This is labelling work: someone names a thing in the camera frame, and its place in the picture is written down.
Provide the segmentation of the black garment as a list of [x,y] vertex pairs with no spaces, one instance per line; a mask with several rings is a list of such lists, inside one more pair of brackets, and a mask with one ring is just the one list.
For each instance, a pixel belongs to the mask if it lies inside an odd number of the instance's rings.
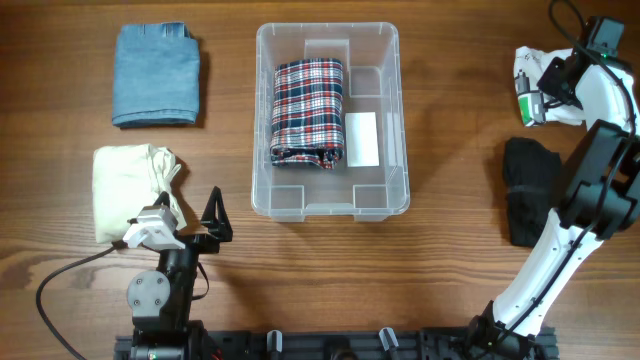
[[503,180],[512,245],[536,245],[546,225],[552,185],[561,168],[560,155],[534,139],[513,137],[505,143]]

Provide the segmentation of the plaid flannel shirt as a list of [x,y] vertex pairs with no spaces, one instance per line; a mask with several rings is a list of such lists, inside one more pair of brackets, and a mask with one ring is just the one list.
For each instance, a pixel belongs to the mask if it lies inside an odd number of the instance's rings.
[[273,166],[336,167],[345,150],[343,82],[343,63],[336,58],[307,58],[275,68]]

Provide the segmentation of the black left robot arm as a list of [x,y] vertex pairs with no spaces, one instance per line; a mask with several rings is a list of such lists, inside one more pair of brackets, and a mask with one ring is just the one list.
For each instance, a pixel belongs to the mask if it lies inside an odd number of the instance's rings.
[[127,289],[134,332],[119,338],[114,346],[117,360],[221,359],[222,351],[199,320],[191,320],[199,261],[203,254],[216,254],[230,242],[233,230],[224,208],[222,193],[214,187],[200,224],[205,233],[181,235],[170,209],[169,194],[163,192],[151,206],[129,220],[124,235],[129,248],[148,248],[159,254],[154,270],[136,275]]

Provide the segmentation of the white printed t-shirt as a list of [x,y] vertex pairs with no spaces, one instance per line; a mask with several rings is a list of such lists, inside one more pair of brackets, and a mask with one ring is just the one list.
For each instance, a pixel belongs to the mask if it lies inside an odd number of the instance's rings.
[[629,132],[629,113],[639,114],[637,103],[627,101],[625,93],[631,93],[634,79],[631,72],[610,66],[608,70],[591,64],[578,75],[575,96],[579,103],[568,105],[539,89],[538,81],[551,62],[570,56],[569,49],[550,53],[520,47],[515,52],[513,67],[514,84],[522,123],[526,127],[540,126],[548,122],[560,122],[591,128],[603,120]]

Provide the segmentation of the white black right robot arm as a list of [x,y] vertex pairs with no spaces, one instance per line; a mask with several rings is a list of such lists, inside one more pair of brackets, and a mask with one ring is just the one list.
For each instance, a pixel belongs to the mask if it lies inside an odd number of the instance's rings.
[[473,318],[462,346],[472,359],[532,359],[551,305],[581,263],[639,216],[639,124],[633,73],[618,58],[624,25],[608,16],[581,23],[572,53],[553,58],[539,79],[519,70],[521,113],[580,109],[588,132],[565,162],[541,236],[509,287]]

